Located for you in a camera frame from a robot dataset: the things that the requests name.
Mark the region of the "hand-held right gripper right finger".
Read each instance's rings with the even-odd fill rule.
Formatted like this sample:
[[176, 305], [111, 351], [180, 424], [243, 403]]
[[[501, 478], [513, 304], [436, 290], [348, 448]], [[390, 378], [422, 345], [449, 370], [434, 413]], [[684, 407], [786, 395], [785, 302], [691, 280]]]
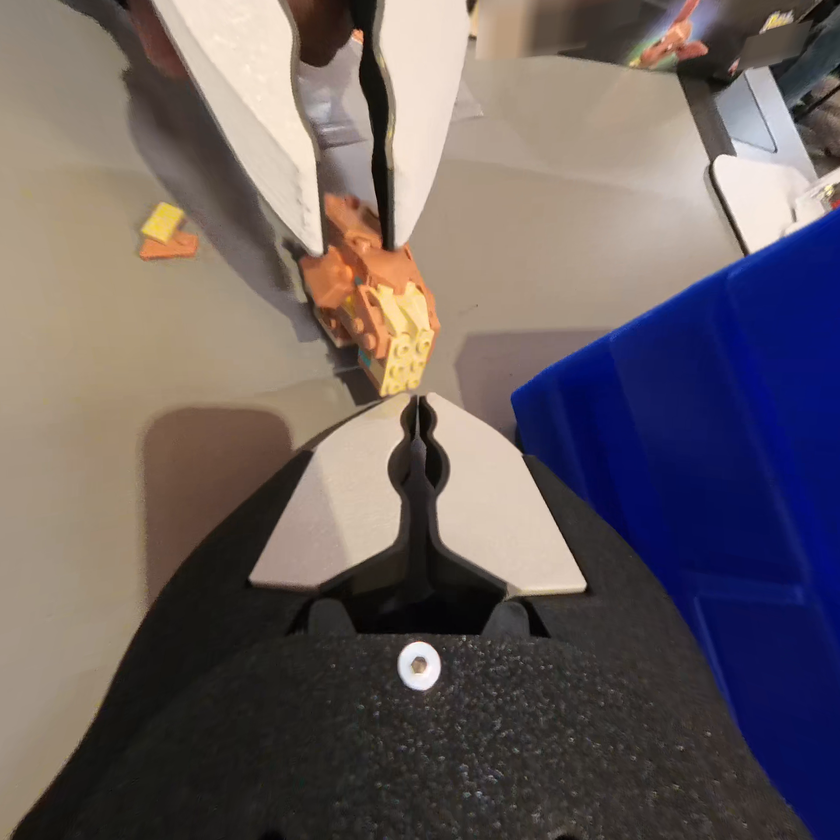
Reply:
[[572, 595], [587, 583], [519, 449], [442, 396], [418, 404], [432, 538], [452, 581], [507, 596]]

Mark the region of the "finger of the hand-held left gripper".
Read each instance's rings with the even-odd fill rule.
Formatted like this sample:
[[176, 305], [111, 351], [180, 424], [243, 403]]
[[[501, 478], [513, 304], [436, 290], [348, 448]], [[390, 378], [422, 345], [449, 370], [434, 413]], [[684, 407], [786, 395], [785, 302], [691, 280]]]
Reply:
[[465, 1], [358, 1], [360, 85], [383, 246], [403, 247], [434, 184], [469, 41]]
[[155, 1], [234, 157], [310, 256], [326, 249], [319, 146], [301, 105], [300, 43], [279, 1]]

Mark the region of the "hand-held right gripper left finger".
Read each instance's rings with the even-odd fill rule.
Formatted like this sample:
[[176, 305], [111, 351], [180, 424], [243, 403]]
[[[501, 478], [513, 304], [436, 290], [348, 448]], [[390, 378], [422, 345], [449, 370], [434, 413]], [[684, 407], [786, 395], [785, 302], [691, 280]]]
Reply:
[[391, 589], [405, 577], [402, 483], [415, 399], [387, 398], [347, 419], [311, 451], [249, 575], [274, 589]]

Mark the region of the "yellow toy brick piece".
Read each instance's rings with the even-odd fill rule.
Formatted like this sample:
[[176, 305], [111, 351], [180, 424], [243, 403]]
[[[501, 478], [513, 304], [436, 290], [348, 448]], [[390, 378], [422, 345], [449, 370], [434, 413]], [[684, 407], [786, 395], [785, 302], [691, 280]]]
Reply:
[[178, 233], [184, 220], [185, 212], [180, 207], [160, 202], [143, 222], [140, 233], [145, 239], [166, 245]]

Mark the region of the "orange toy brick model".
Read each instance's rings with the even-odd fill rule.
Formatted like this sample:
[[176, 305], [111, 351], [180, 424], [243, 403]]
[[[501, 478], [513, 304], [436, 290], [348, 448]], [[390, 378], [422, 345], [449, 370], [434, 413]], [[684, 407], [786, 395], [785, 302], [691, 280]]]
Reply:
[[410, 245], [384, 248], [378, 216], [356, 196], [326, 195], [325, 219], [324, 255], [299, 262], [314, 315], [338, 349], [356, 349], [378, 396], [415, 391], [440, 323]]

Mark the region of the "blue plastic bin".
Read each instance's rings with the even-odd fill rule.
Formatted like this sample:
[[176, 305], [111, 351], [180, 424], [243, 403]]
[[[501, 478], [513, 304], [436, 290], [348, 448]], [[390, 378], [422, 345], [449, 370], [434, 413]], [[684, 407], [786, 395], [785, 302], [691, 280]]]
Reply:
[[622, 535], [814, 838], [839, 834], [839, 213], [511, 394], [524, 452]]

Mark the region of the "person's left hand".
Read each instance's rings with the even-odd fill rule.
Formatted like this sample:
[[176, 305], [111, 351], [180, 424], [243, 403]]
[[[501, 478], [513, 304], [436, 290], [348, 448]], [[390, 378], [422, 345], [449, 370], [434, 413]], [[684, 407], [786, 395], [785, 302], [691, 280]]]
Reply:
[[[151, 1], [118, 1], [127, 12], [149, 62], [166, 77], [187, 78], [187, 69]], [[287, 1], [300, 39], [300, 59], [325, 67], [354, 30], [350, 2]]]

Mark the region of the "printed cardboard toy box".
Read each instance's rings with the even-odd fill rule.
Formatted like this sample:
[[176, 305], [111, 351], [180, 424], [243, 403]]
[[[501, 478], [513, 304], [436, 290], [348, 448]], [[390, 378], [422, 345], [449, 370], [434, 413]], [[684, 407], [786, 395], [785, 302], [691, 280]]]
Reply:
[[816, 1], [468, 2], [480, 60], [564, 56], [729, 82], [798, 57]]

